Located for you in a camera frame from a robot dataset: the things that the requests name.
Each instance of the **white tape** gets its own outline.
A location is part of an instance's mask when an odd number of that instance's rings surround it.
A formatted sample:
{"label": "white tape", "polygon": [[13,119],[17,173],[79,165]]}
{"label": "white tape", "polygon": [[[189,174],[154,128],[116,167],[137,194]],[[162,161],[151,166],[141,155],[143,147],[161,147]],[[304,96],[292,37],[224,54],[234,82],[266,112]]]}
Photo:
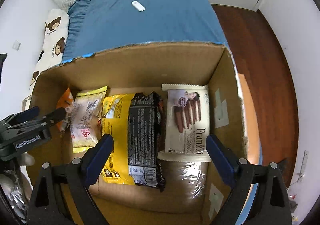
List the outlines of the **white tape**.
{"label": "white tape", "polygon": [[223,194],[213,184],[211,184],[210,187],[209,201],[211,202],[211,204],[208,215],[210,219],[212,219],[214,211],[218,213],[223,202]]}
{"label": "white tape", "polygon": [[221,102],[219,89],[215,92],[216,107],[214,108],[215,128],[229,125],[227,101]]}

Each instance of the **white wall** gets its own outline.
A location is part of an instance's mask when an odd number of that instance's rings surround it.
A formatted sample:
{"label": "white wall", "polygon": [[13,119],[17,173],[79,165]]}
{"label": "white wall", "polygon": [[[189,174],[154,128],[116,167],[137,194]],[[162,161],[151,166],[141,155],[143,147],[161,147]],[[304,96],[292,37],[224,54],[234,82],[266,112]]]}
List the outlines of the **white wall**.
{"label": "white wall", "polygon": [[299,147],[292,183],[309,151],[305,177],[294,185],[300,223],[320,194],[320,12],[313,0],[263,0],[259,9],[279,40],[296,90]]}

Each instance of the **orange snack bag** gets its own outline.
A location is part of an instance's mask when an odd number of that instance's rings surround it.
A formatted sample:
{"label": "orange snack bag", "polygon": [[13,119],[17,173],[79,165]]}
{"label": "orange snack bag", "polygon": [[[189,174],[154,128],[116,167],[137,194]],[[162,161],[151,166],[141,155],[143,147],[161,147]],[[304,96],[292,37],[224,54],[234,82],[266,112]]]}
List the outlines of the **orange snack bag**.
{"label": "orange snack bag", "polygon": [[60,132],[65,131],[70,125],[73,102],[74,102],[74,99],[73,99],[72,93],[68,88],[65,91],[65,93],[60,97],[57,103],[57,108],[63,107],[66,110],[66,117],[64,118],[64,120],[57,123],[57,127]]}

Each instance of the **blue bed sheet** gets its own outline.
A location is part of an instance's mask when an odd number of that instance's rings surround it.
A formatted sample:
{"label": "blue bed sheet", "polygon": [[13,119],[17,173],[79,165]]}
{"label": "blue bed sheet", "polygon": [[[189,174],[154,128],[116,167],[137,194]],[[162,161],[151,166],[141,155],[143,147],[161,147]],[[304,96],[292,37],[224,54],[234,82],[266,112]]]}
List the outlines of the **blue bed sheet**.
{"label": "blue bed sheet", "polygon": [[208,0],[77,0],[69,9],[62,61],[105,49],[147,42],[227,44]]}

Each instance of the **snack package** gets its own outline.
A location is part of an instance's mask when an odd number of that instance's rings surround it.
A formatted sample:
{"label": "snack package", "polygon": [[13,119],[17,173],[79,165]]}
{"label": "snack package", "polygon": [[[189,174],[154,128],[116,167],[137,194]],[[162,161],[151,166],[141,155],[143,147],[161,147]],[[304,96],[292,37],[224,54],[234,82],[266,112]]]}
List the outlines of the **snack package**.
{"label": "snack package", "polygon": [[66,110],[66,117],[64,118],[64,120],[57,123],[57,127],[60,132],[65,131],[70,125],[73,102],[74,100],[73,100],[72,93],[68,88],[65,91],[65,93],[61,96],[61,98],[58,100],[58,103],[57,103],[57,109],[60,107],[63,107]]}
{"label": "snack package", "polygon": [[160,109],[162,100],[155,92],[104,99],[102,132],[111,134],[114,141],[114,150],[102,170],[105,182],[164,189],[165,180],[157,160]]}
{"label": "snack package", "polygon": [[164,152],[158,158],[179,162],[210,162],[205,141],[210,131],[207,86],[163,84],[168,91]]}
{"label": "snack package", "polygon": [[107,86],[77,94],[71,113],[71,139],[73,153],[81,153],[94,147],[100,139],[102,102]]}

